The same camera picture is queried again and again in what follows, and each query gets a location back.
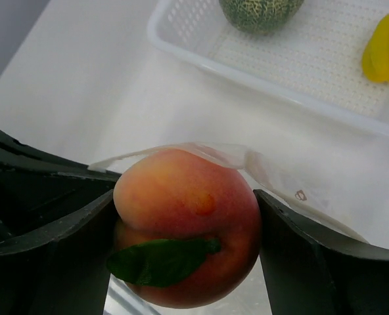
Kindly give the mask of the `clear zip top bag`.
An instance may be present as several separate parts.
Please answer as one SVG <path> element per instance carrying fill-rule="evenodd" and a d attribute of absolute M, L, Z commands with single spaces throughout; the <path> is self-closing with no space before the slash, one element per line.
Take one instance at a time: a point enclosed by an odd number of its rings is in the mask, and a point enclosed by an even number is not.
<path fill-rule="evenodd" d="M 341 232 L 357 241 L 368 241 L 348 223 L 343 223 L 332 213 L 333 202 L 327 188 L 316 188 L 306 180 L 295 177 L 263 154 L 240 144 L 184 142 L 156 146 L 90 164 L 87 169 L 105 173 L 114 163 L 124 159 L 149 156 L 162 150 L 182 150 L 221 167 L 244 171 L 255 183 L 271 192 L 296 212 Z"/>

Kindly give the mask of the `green netted fake melon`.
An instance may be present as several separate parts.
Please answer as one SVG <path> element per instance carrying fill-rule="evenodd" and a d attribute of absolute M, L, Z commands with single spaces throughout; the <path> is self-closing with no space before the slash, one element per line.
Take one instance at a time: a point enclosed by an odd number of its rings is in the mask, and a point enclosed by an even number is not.
<path fill-rule="evenodd" d="M 284 26 L 304 0 L 219 0 L 227 21 L 241 32 L 265 35 Z"/>

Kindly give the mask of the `pink fake food piece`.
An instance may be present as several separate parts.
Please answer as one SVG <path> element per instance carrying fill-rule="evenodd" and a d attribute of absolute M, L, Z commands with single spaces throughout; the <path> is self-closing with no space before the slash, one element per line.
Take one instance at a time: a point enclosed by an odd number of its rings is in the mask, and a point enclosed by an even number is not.
<path fill-rule="evenodd" d="M 116 249 L 155 239 L 217 237 L 210 255 L 188 278 L 165 288 L 130 285 L 142 299 L 164 307 L 194 308 L 234 290 L 254 266 L 262 222 L 243 176 L 182 150 L 163 150 L 138 161 L 118 179 Z"/>

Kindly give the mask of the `yellow fake food piece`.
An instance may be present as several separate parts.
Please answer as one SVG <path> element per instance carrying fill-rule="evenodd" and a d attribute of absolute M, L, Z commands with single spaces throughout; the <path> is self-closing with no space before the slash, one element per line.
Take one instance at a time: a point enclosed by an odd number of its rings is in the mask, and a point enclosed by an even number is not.
<path fill-rule="evenodd" d="M 375 83 L 389 83 L 389 14 L 376 26 L 361 59 L 365 77 Z"/>

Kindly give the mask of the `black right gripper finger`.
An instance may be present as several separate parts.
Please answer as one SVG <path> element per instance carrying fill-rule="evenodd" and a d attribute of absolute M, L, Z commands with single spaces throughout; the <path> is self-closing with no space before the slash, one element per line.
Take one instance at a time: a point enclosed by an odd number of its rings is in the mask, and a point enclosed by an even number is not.
<path fill-rule="evenodd" d="M 389 249 L 331 230 L 263 190 L 254 194 L 273 314 L 389 315 Z"/>

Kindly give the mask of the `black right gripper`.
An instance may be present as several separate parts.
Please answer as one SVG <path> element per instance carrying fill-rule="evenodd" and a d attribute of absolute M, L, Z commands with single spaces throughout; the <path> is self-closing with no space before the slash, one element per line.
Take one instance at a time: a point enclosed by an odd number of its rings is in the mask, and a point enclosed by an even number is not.
<path fill-rule="evenodd" d="M 0 314 L 103 313 L 117 180 L 0 130 Z"/>

